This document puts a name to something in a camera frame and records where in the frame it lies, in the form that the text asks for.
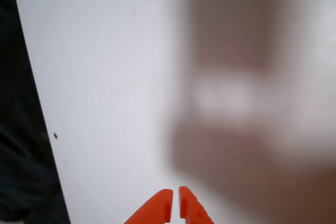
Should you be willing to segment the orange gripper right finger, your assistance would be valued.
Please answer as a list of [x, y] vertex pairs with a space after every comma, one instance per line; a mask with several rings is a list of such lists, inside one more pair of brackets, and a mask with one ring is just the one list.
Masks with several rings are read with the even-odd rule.
[[196, 196], [186, 186], [179, 188], [180, 218], [190, 224], [214, 224]]

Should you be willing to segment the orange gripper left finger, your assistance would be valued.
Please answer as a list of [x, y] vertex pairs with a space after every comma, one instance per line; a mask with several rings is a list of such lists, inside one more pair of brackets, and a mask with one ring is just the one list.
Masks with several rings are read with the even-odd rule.
[[147, 200], [125, 224], [164, 224], [170, 223], [173, 203], [173, 190], [162, 189]]

